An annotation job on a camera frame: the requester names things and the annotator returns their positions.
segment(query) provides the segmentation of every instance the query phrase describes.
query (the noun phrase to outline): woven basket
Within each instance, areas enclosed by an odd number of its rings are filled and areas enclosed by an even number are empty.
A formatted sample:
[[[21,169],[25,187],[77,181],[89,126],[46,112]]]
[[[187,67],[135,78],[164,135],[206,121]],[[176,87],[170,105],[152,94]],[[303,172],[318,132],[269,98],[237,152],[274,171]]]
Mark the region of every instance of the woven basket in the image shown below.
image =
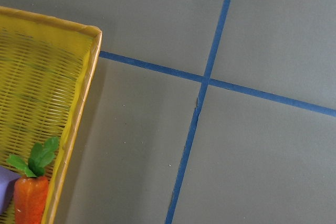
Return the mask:
[[[0,7],[0,165],[25,160],[33,144],[60,137],[42,223],[53,223],[98,60],[102,32],[55,17]],[[0,223],[15,223],[14,204]]]

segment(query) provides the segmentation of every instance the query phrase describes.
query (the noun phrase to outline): floor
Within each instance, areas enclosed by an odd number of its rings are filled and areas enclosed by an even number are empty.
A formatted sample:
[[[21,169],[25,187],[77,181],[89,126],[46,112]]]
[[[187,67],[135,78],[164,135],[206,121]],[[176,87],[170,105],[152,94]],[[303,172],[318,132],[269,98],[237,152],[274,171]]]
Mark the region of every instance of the floor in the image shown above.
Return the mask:
[[[0,0],[102,52],[56,224],[336,223],[336,0]]]

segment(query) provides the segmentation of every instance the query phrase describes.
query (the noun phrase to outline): blue tape line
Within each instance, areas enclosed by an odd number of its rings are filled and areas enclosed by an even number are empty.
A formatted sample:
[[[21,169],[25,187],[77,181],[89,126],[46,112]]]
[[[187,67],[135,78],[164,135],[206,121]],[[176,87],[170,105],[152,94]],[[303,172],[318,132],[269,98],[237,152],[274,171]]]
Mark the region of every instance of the blue tape line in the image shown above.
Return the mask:
[[[230,6],[230,2],[231,2],[231,0],[224,0],[223,5],[222,5],[221,14],[220,14],[219,19],[218,19],[214,39],[213,39],[213,42],[212,42],[212,46],[211,46],[211,50],[210,50],[210,53],[209,53],[208,61],[207,61],[206,68],[205,68],[205,71],[204,71],[201,88],[199,89],[200,91],[198,93],[197,106],[196,106],[196,108],[194,110],[194,113],[193,113],[193,117],[192,117],[192,120],[191,120],[191,123],[190,123],[190,128],[189,128],[187,140],[186,140],[186,143],[185,143],[185,147],[184,147],[184,150],[183,150],[180,166],[178,168],[177,177],[176,177],[176,181],[175,181],[175,186],[174,186],[174,189],[173,189],[172,200],[171,200],[171,204],[169,206],[168,212],[167,212],[165,224],[171,224],[173,222],[177,201],[179,199],[185,170],[186,170],[186,167],[187,167],[190,151],[191,151],[191,148],[192,148],[192,145],[193,145],[193,141],[194,141],[194,137],[195,137],[195,133],[196,133],[196,129],[197,129],[199,114],[201,113],[204,98],[205,98],[205,94],[206,94],[206,90],[207,90],[207,87],[209,85],[211,72],[212,72],[213,65],[214,65],[215,58],[216,58],[216,54],[217,54],[217,51],[218,51],[219,42],[221,41],[221,36],[222,36],[223,28],[224,28],[224,25],[225,25],[225,20],[226,20],[226,16],[227,16],[227,13],[228,13],[229,6]]]
[[[153,63],[145,62],[142,60],[136,60],[136,59],[128,58],[125,56],[112,54],[110,52],[100,51],[99,56],[102,58],[118,61],[121,63],[130,64],[130,65],[137,66],[140,68],[154,70],[154,71],[161,72],[161,73],[170,74],[172,76],[177,76],[177,77],[181,77],[181,78],[192,80],[192,81],[202,82],[202,78],[203,78],[202,76],[199,76],[197,74],[188,73],[188,72],[180,71],[177,69],[168,68],[168,67],[156,65]]]
[[[263,92],[260,90],[251,89],[251,88],[239,86],[239,85],[228,83],[225,81],[218,81],[214,79],[210,79],[209,85],[336,117],[336,110],[334,109],[330,109],[330,108],[323,107],[323,106],[318,106],[318,105],[308,103],[308,102],[291,99],[288,97],[283,97],[277,94],[271,94],[271,93]]]

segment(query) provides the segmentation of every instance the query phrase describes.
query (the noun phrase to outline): orange carrot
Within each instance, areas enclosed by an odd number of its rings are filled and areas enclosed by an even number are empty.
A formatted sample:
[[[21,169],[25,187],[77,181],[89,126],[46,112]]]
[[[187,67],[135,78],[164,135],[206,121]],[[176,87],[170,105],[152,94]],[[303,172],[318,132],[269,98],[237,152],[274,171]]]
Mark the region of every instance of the orange carrot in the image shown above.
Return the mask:
[[[49,181],[46,176],[28,178],[26,175],[14,186],[16,224],[40,224],[46,205]]]
[[[14,185],[16,224],[40,224],[45,209],[49,181],[44,167],[55,158],[58,137],[51,137],[42,146],[36,143],[31,149],[28,164],[20,157],[10,155],[7,162],[25,175]]]

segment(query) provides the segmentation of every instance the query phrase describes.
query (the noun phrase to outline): green leaf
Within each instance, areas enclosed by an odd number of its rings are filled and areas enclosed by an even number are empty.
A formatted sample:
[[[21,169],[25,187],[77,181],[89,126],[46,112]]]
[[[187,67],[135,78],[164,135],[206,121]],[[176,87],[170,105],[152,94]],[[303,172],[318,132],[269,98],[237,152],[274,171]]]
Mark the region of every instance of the green leaf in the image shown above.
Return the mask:
[[[22,158],[16,155],[10,155],[7,162],[14,166],[16,169],[22,170],[27,177],[36,177],[36,175],[29,169],[28,165],[23,161]]]
[[[48,152],[46,155],[43,156],[43,158],[41,159],[39,166],[40,167],[45,167],[47,165],[49,165],[51,163],[51,161],[53,161],[53,159],[55,158],[55,155],[53,152]]]
[[[48,152],[54,152],[58,149],[59,145],[59,137],[52,136],[44,143],[44,148],[48,150]]]
[[[40,176],[40,175],[34,174],[28,167],[25,168],[25,174],[27,175],[27,177],[38,177],[38,176]]]
[[[37,177],[43,176],[45,173],[45,169],[43,167],[35,167],[34,174],[36,174]]]
[[[30,158],[33,159],[35,162],[38,162],[41,159],[41,153],[43,151],[43,146],[40,143],[34,144],[33,148],[30,152]]]
[[[23,171],[26,169],[26,167],[28,167],[26,162],[24,162],[22,158],[12,154],[9,155],[7,163],[14,166],[16,169]]]

